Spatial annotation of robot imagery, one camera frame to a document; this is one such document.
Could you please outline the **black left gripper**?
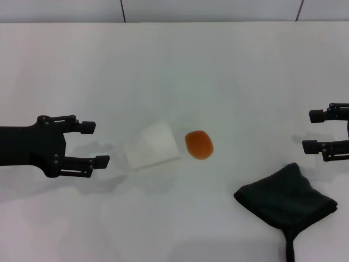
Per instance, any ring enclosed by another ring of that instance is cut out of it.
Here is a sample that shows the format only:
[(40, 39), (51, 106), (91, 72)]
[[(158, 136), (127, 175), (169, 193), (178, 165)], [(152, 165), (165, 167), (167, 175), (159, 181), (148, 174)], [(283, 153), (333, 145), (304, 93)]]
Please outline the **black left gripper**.
[(95, 128), (95, 122), (80, 122), (75, 115), (41, 115), (31, 126), (1, 127), (1, 166), (32, 165), (49, 178), (90, 178), (94, 170), (107, 168), (110, 156), (65, 157), (64, 133), (93, 134)]

